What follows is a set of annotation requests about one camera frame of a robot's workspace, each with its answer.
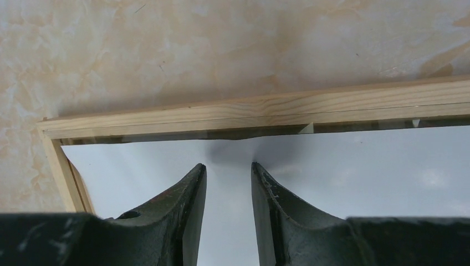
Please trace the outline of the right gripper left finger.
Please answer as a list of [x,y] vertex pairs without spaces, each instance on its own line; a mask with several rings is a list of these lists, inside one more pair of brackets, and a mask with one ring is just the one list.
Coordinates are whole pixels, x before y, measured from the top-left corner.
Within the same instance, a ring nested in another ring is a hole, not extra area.
[[207,171],[118,218],[91,213],[1,214],[2,265],[196,265]]

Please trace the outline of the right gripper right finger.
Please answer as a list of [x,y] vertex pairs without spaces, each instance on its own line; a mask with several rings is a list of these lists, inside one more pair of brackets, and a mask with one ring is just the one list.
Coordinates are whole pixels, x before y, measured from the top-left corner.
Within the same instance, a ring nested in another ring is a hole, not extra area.
[[469,219],[341,219],[279,184],[259,163],[251,189],[260,265],[468,265]]

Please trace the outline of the printed photo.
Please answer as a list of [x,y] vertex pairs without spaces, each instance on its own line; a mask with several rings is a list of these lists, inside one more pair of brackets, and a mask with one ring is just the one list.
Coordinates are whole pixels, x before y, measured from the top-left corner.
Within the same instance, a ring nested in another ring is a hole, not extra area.
[[258,265],[251,164],[340,218],[469,216],[469,127],[64,146],[95,213],[116,218],[198,163],[207,190],[198,265]]

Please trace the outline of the wooden picture frame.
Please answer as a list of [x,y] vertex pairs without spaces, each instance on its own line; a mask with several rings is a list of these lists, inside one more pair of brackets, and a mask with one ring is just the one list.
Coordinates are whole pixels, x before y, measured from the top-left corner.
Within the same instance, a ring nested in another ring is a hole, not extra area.
[[37,123],[37,129],[65,209],[92,212],[84,184],[61,149],[63,139],[468,114],[469,76],[460,75],[58,117]]

